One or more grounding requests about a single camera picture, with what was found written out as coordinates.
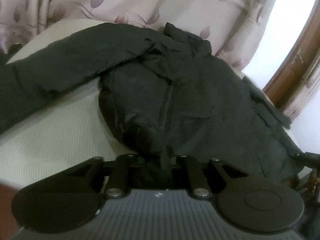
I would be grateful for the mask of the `floral pink curtain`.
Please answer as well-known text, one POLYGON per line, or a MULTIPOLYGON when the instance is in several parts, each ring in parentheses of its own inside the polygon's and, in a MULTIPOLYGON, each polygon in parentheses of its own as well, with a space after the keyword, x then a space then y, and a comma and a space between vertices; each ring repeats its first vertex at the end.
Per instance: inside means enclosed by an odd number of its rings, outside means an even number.
POLYGON ((65 18, 158 30, 166 23, 208 40, 237 70, 251 61, 276 0, 1 0, 1 53, 65 18))

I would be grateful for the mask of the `brown wooden window frame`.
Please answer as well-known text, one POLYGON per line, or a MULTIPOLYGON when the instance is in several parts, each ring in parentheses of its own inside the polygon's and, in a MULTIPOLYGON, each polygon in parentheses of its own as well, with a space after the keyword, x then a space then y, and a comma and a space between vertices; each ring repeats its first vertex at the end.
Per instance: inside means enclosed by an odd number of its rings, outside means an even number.
POLYGON ((281 109, 302 81, 304 74, 316 58, 319 50, 319 0, 312 11, 294 46, 276 73, 263 88, 271 102, 281 109))

